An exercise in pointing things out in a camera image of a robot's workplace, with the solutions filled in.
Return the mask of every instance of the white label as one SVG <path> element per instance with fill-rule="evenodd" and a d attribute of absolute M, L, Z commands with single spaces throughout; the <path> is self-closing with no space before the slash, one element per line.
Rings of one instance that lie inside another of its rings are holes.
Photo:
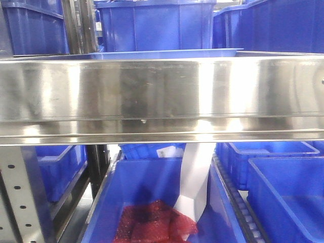
<path fill-rule="evenodd" d="M 176 148 L 176 146 L 169 146 L 156 150 L 159 158 L 182 157 L 183 149 Z"/>

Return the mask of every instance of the white sticker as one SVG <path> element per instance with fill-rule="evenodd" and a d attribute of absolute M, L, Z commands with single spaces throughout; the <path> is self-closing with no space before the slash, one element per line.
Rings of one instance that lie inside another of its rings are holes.
<path fill-rule="evenodd" d="M 169 146 L 169 147 L 157 149 L 156 153 L 159 158 L 179 157 L 177 156 L 179 152 L 177 151 L 176 146 Z"/>

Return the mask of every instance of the reflective metal surface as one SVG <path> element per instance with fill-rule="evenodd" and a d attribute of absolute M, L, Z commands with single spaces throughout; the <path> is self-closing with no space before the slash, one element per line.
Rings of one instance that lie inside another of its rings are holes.
<path fill-rule="evenodd" d="M 69 51 L 71 54 L 82 54 L 82 35 L 75 1 L 62 0 L 62 7 Z"/>
<path fill-rule="evenodd" d="M 322 56 L 0 61 L 0 144 L 324 139 L 323 78 Z"/>
<path fill-rule="evenodd" d="M 0 58 L 8 58 L 13 55 L 11 40 L 6 25 L 6 20 L 0 3 Z"/>
<path fill-rule="evenodd" d="M 70 53 L 98 51 L 93 1 L 63 0 L 62 6 Z"/>

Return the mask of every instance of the plastic storage bin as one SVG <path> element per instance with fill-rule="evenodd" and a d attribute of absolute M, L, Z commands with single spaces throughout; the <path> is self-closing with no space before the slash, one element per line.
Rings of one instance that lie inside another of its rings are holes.
<path fill-rule="evenodd" d="M 59 201 L 73 177 L 86 162 L 85 147 L 75 145 L 35 148 L 48 201 Z"/>
<path fill-rule="evenodd" d="M 127 159 L 182 157 L 185 143 L 120 144 Z"/>
<path fill-rule="evenodd" d="M 158 158 L 119 161 L 108 176 L 82 243 L 112 242 L 124 206 L 162 199 L 174 206 L 179 195 L 181 159 Z M 222 183 L 211 166 L 208 205 L 197 223 L 191 243 L 246 242 Z"/>
<path fill-rule="evenodd" d="M 214 15 L 214 48 L 324 52 L 324 1 L 256 0 Z"/>
<path fill-rule="evenodd" d="M 324 141 L 313 141 L 312 146 L 319 150 L 320 156 L 324 156 Z"/>
<path fill-rule="evenodd" d="M 317 155 L 319 151 L 306 142 L 235 142 L 223 145 L 219 159 L 237 189 L 247 190 L 249 158 Z"/>
<path fill-rule="evenodd" d="M 249 160 L 248 201 L 272 243 L 324 242 L 324 158 Z"/>
<path fill-rule="evenodd" d="M 61 1 L 1 1 L 15 55 L 68 53 Z"/>
<path fill-rule="evenodd" d="M 103 3 L 105 51 L 210 49 L 216 0 L 147 0 Z"/>

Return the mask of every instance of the gray floor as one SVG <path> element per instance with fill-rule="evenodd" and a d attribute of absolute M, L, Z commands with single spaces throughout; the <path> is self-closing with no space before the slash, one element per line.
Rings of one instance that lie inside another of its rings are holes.
<path fill-rule="evenodd" d="M 91 187 L 89 185 L 78 203 L 59 243 L 75 243 L 77 241 L 85 225 L 92 202 Z"/>

